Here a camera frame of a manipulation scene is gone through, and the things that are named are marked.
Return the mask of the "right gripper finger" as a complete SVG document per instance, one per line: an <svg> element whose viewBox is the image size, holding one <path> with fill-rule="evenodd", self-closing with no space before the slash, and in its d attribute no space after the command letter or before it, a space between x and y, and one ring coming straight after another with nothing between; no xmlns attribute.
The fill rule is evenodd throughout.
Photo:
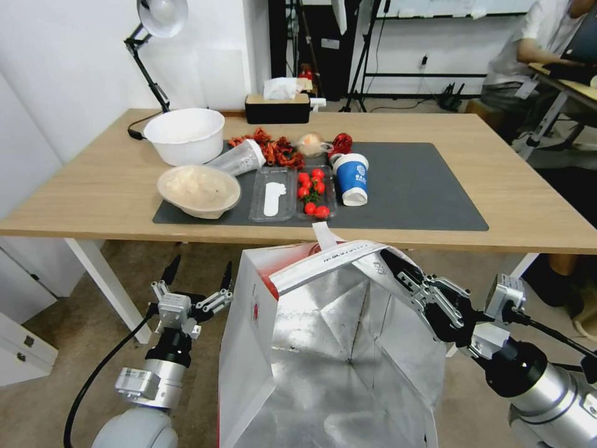
<svg viewBox="0 0 597 448"><path fill-rule="evenodd" d="M407 290L408 303L421 316L423 322L431 329L444 326L451 329L461 329L465 325L460 310L460 300L448 300L437 288L421 288L416 293Z"/></svg>
<svg viewBox="0 0 597 448"><path fill-rule="evenodd" d="M421 288L437 288L448 300L469 299L470 291L463 289L444 277L427 275L412 260L390 250L382 250L382 259L395 279L409 292L416 293Z"/></svg>

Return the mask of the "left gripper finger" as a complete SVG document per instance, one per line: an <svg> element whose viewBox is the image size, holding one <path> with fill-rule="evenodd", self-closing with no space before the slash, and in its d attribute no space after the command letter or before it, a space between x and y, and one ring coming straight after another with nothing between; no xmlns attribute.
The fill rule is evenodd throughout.
<svg viewBox="0 0 597 448"><path fill-rule="evenodd" d="M180 266L181 255L176 255L172 262L166 266L158 281L153 281L150 288L157 301L161 301L167 294L170 294L169 286L173 283Z"/></svg>
<svg viewBox="0 0 597 448"><path fill-rule="evenodd" d="M220 286L221 288L219 291L216 291L193 306L192 318L197 322L206 322L229 307L233 300L232 261L229 261L226 265Z"/></svg>

